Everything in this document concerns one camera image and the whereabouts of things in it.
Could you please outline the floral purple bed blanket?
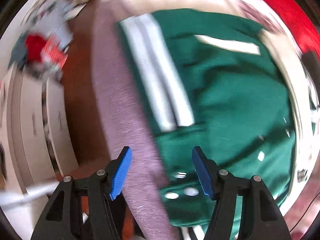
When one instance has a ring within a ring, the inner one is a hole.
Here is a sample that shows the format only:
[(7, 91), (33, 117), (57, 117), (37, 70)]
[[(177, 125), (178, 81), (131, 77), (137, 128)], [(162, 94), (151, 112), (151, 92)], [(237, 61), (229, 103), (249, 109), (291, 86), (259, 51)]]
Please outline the floral purple bed blanket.
[(94, 18), (92, 79), (100, 121), (111, 159), (129, 144), (133, 163), (125, 181), (124, 197), (147, 239), (177, 239), (169, 224), (157, 189), (166, 182), (151, 133), (146, 124), (138, 90), (129, 70), (114, 23), (131, 15), (156, 9), (191, 8), (235, 13), (292, 34), (283, 20), (263, 0), (98, 0)]

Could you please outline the green and cream varsity jacket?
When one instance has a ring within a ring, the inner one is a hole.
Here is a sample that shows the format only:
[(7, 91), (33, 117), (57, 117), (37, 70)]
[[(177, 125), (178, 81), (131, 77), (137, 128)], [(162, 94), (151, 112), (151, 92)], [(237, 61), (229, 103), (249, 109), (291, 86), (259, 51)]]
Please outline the green and cream varsity jacket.
[(132, 16), (118, 26), (169, 181), (160, 198), (181, 239), (198, 239), (215, 205), (198, 180), (195, 146), (237, 177), (261, 176), (282, 204), (295, 125), (284, 78), (260, 39), (264, 26), (193, 9)]

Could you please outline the red quilt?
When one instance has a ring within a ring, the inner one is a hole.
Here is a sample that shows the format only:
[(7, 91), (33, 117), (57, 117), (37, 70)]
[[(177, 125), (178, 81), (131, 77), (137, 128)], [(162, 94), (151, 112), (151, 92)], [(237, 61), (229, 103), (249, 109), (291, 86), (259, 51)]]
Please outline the red quilt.
[(319, 33), (295, 0), (263, 0), (282, 19), (303, 53), (319, 55)]

